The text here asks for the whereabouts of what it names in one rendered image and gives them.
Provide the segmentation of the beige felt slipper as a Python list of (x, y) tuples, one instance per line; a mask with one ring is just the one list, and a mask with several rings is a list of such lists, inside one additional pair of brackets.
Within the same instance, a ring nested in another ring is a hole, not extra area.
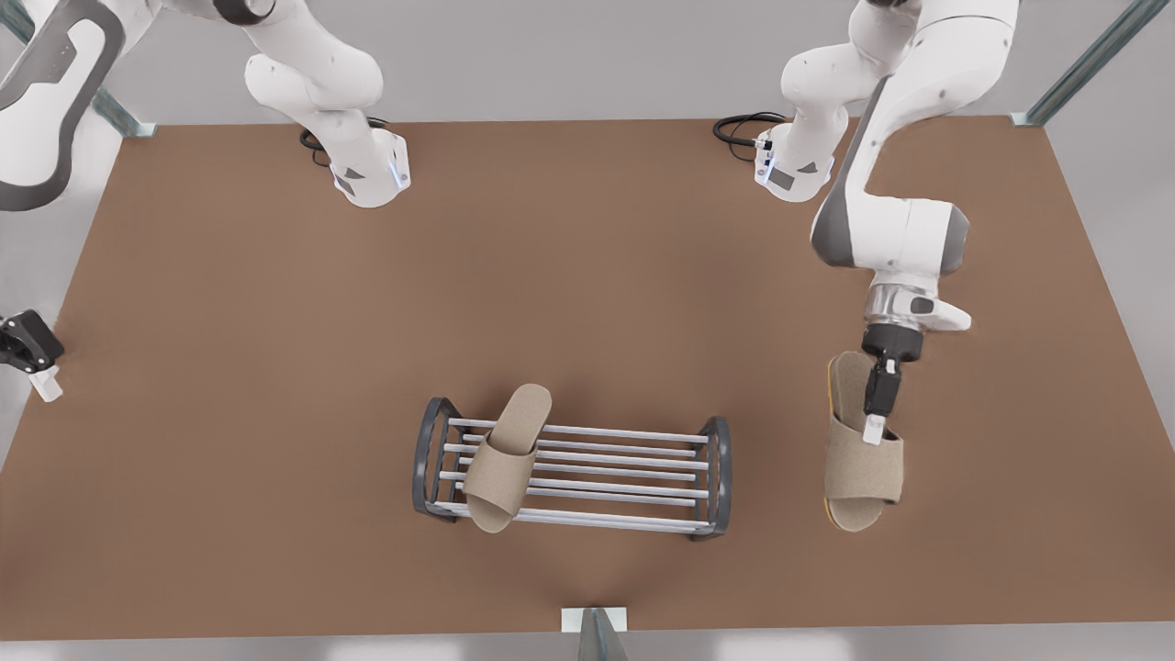
[(825, 447), (825, 507), (831, 522), (860, 532), (900, 501), (905, 484), (905, 441), (886, 424), (880, 446), (862, 441), (865, 390), (872, 360), (842, 352), (830, 360), (828, 440)]
[(538, 436), (552, 406), (546, 387), (526, 384), (516, 389), (466, 468), (466, 510), (488, 534), (502, 532), (518, 515), (532, 477)]

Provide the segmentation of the grey metal shoe rack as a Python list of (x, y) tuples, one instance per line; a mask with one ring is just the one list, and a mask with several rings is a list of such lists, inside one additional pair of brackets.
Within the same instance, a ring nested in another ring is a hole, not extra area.
[[(462, 417), (448, 398), (429, 402), (414, 454), (417, 513), (449, 522), (470, 515), (466, 468), (492, 427)], [(701, 541), (727, 532), (731, 510), (732, 443), (721, 417), (694, 434), (550, 424), (516, 519)]]

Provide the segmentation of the silver frame post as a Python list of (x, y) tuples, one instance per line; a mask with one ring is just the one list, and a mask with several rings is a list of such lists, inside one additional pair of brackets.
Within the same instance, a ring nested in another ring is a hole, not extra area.
[(1028, 110), (1010, 113), (1010, 124), (1045, 127), (1169, 4), (1171, 0), (1130, 0), (1124, 12), (1113, 19)]
[[(35, 23), (20, 0), (0, 0), (0, 23), (24, 46), (31, 42), (35, 32)], [(157, 124), (145, 124), (135, 119), (105, 87), (99, 87), (90, 108), (122, 139), (150, 139), (156, 134)]]
[(560, 632), (578, 635), (576, 661), (629, 661), (620, 640), (627, 632), (625, 607), (563, 608)]

